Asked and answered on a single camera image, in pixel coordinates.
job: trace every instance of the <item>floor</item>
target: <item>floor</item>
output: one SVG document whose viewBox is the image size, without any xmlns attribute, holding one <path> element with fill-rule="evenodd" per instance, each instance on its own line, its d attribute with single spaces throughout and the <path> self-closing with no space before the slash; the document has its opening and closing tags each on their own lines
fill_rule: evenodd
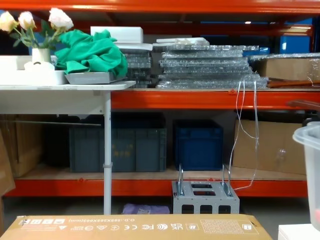
<svg viewBox="0 0 320 240">
<path fill-rule="evenodd" d="M 152 204 L 170 206 L 170 198 L 112 199 L 112 214 L 121 214 L 124 204 Z M 278 225 L 310 223 L 306 198 L 241 198 L 241 213 L 254 215 L 273 239 L 278 239 Z M 4 199 L 4 226 L 8 228 L 16 216 L 22 215 L 100 215 L 102 197 L 51 197 Z"/>
</svg>

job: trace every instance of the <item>gray plastic crate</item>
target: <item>gray plastic crate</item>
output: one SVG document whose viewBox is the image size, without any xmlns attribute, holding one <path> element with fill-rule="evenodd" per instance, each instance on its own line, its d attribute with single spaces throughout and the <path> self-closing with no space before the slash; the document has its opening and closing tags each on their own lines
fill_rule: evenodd
<svg viewBox="0 0 320 240">
<path fill-rule="evenodd" d="M 72 172 L 103 172 L 103 128 L 72 127 L 69 139 Z M 113 172 L 161 172 L 166 169 L 166 129 L 112 129 L 111 139 Z"/>
</svg>

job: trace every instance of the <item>clear plastic container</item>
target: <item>clear plastic container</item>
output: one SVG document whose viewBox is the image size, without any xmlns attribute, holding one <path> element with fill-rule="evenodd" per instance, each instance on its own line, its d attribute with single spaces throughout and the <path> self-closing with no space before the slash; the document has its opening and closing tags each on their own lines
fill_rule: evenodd
<svg viewBox="0 0 320 240">
<path fill-rule="evenodd" d="M 293 139 L 304 145 L 310 220 L 320 231 L 320 122 L 297 129 Z"/>
</svg>

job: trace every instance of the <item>gray tray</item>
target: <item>gray tray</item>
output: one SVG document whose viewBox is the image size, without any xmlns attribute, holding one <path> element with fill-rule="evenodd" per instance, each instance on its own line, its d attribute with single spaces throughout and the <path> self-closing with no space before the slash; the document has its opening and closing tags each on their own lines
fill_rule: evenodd
<svg viewBox="0 0 320 240">
<path fill-rule="evenodd" d="M 111 72 L 81 72 L 65 75 L 70 84 L 85 85 L 85 84 L 110 84 L 124 79 L 123 77 L 115 78 Z"/>
</svg>

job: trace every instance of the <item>white flower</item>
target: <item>white flower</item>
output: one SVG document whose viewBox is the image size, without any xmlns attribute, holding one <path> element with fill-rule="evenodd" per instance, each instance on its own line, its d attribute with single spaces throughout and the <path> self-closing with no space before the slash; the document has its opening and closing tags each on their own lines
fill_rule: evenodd
<svg viewBox="0 0 320 240">
<path fill-rule="evenodd" d="M 33 29 L 36 26 L 34 18 L 32 17 L 31 12 L 29 11 L 22 12 L 18 20 L 19 20 L 20 26 L 24 30 Z"/>
<path fill-rule="evenodd" d="M 15 21 L 14 17 L 8 11 L 1 14 L 0 30 L 11 32 L 18 25 L 18 22 Z"/>
<path fill-rule="evenodd" d="M 62 28 L 64 31 L 74 26 L 71 18 L 64 11 L 55 7 L 50 10 L 49 22 L 54 29 Z"/>
</svg>

